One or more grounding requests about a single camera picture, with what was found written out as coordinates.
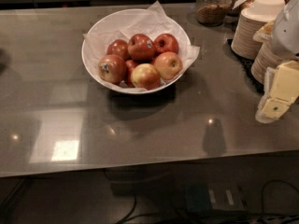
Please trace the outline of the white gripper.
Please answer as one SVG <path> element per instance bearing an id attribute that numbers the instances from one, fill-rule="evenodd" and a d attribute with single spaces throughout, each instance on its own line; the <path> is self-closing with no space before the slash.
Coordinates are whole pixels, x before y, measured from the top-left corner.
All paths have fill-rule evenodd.
<path id="1" fill-rule="evenodd" d="M 253 36 L 257 42 L 271 41 L 272 51 L 287 60 L 299 59 L 299 0 L 290 0 L 275 21 L 261 27 Z M 288 61 L 276 69 L 268 67 L 264 95 L 255 115 L 261 123 L 279 120 L 299 97 L 299 62 Z"/>

